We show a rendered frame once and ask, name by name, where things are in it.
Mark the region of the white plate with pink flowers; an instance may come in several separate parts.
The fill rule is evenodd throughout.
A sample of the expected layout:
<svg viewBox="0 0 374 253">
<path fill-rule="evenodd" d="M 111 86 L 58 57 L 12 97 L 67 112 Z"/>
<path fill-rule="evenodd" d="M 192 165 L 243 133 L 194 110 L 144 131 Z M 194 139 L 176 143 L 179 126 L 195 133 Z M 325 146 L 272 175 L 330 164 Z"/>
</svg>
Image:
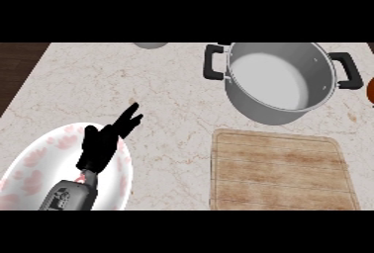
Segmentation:
<svg viewBox="0 0 374 253">
<path fill-rule="evenodd" d="M 0 179 L 0 211 L 37 210 L 50 188 L 61 180 L 83 182 L 76 168 L 81 154 L 83 132 L 95 123 L 74 123 L 47 132 L 24 149 Z M 130 152 L 123 139 L 117 151 L 98 175 L 95 211 L 126 208 L 133 180 Z"/>
</svg>

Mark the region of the grey round object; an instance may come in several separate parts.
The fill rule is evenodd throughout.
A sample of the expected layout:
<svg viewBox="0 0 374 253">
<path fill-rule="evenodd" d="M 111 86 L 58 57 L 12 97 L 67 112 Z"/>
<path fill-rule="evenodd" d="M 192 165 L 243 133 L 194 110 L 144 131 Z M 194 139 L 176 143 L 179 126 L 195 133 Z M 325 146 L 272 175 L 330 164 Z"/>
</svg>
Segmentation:
<svg viewBox="0 0 374 253">
<path fill-rule="evenodd" d="M 163 47 L 167 42 L 135 42 L 135 45 L 144 49 L 155 49 Z"/>
</svg>

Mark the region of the wooden cutting board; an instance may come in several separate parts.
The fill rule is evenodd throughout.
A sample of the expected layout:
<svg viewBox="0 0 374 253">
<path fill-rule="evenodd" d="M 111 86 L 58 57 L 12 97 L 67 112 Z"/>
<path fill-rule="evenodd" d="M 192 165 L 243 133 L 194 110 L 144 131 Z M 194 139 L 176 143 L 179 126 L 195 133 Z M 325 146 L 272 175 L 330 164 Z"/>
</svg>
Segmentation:
<svg viewBox="0 0 374 253">
<path fill-rule="evenodd" d="M 330 137 L 219 129 L 212 138 L 215 210 L 358 210 L 348 165 Z"/>
</svg>

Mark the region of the orange-brown round object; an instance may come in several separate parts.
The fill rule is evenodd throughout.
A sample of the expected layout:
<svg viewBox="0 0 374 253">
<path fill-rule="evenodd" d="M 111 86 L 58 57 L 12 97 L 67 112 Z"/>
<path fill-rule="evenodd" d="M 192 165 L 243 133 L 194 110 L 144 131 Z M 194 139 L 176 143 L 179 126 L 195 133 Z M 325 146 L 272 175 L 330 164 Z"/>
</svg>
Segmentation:
<svg viewBox="0 0 374 253">
<path fill-rule="evenodd" d="M 371 102 L 374 108 L 374 77 L 371 78 L 367 85 L 367 99 Z"/>
</svg>

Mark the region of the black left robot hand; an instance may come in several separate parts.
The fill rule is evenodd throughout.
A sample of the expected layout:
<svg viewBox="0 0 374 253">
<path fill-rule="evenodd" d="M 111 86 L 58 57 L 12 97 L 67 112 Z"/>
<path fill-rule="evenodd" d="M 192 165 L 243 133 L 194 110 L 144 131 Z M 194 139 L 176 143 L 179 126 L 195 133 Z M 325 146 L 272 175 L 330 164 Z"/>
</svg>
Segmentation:
<svg viewBox="0 0 374 253">
<path fill-rule="evenodd" d="M 95 126 L 84 128 L 81 155 L 76 164 L 79 170 L 99 174 L 105 169 L 117 150 L 118 139 L 124 139 L 141 124 L 144 115 L 133 116 L 138 109 L 139 104 L 133 103 L 114 124 L 107 125 L 104 129 Z"/>
</svg>

